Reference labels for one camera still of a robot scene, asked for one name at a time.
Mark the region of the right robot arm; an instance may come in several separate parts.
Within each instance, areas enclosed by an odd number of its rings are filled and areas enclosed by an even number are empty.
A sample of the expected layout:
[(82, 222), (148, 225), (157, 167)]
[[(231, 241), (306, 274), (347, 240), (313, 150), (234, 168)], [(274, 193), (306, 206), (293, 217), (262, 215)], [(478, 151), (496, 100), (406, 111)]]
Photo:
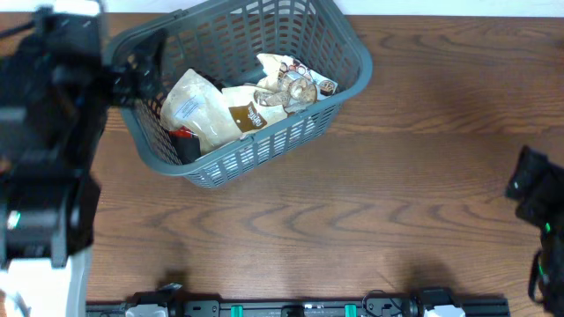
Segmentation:
[(524, 146), (505, 196), (517, 202), (516, 216), (540, 230), (528, 296), (554, 316), (563, 316), (563, 168)]

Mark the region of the orange spaghetti pasta packet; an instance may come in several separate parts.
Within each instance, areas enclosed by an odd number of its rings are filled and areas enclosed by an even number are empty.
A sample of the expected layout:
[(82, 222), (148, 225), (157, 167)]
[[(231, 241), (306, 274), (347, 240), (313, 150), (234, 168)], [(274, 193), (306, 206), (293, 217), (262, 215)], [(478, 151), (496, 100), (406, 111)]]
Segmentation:
[(178, 138), (197, 138), (197, 134), (193, 133), (190, 129), (186, 127), (181, 127), (174, 131), (169, 131), (168, 134), (170, 136), (178, 137)]

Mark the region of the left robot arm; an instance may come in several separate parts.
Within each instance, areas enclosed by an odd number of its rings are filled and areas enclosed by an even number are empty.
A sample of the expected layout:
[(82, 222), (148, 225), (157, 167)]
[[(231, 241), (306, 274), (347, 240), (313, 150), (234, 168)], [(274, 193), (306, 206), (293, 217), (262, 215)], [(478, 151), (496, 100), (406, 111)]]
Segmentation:
[(103, 58), (102, 3), (47, 5), (1, 60), (1, 290), (7, 313), (83, 316), (100, 185), (91, 168), (111, 107), (160, 89), (167, 30)]

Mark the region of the grey plastic slotted basket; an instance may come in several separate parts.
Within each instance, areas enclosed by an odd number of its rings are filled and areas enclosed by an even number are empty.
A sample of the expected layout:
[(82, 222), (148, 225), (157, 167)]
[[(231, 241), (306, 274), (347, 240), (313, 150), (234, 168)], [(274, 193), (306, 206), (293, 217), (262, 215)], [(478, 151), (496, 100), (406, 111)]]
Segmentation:
[[(153, 170), (216, 188), (322, 135), (343, 104), (372, 77), (370, 53), (332, 0), (206, 1), (131, 28), (114, 37), (105, 63), (130, 63), (133, 48), (153, 33), (168, 33), (160, 89), (122, 110), (140, 158)], [(327, 100), (271, 127), (182, 164), (160, 125), (160, 108), (189, 69), (215, 84), (241, 85), (260, 79), (260, 53), (290, 55), (336, 81)]]

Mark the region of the tan powder bag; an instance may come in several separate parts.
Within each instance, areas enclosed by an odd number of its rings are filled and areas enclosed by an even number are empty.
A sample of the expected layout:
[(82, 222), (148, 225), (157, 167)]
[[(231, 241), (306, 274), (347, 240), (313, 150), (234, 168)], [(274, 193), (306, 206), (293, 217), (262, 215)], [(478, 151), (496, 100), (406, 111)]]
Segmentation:
[(199, 139), (204, 155), (242, 135), (226, 97), (193, 69), (188, 69), (168, 93), (160, 110), (160, 124), (171, 132), (190, 130)]

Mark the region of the beige cookie pouch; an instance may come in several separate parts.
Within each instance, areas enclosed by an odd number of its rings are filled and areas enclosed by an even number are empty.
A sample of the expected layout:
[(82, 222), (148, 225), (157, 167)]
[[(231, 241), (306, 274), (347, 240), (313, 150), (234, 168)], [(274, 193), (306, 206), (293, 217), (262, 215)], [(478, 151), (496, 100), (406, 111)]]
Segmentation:
[(226, 109), (242, 134), (283, 121), (334, 95), (338, 83), (290, 55), (257, 56), (265, 77), (255, 84), (221, 90)]

